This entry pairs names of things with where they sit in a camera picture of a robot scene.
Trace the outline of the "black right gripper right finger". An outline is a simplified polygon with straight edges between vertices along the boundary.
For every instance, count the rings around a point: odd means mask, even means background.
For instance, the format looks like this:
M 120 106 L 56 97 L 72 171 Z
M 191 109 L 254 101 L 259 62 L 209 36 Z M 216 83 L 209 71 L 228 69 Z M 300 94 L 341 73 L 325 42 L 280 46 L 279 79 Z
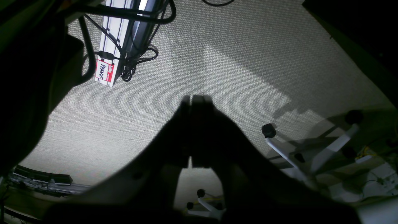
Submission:
M 310 199 L 314 191 L 269 162 L 241 129 L 219 111 L 208 95 L 193 95 L 191 131 L 202 143 L 202 157 L 219 177 L 226 199 L 243 193 L 265 199 Z

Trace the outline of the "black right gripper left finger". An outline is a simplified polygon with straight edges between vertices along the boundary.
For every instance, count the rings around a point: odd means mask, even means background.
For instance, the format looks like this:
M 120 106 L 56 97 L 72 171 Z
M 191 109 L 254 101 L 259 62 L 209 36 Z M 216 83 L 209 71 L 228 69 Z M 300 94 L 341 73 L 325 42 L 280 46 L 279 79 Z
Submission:
M 91 199 L 174 199 L 185 150 L 190 96 L 184 96 L 171 119 L 148 146 L 117 173 L 90 190 Z

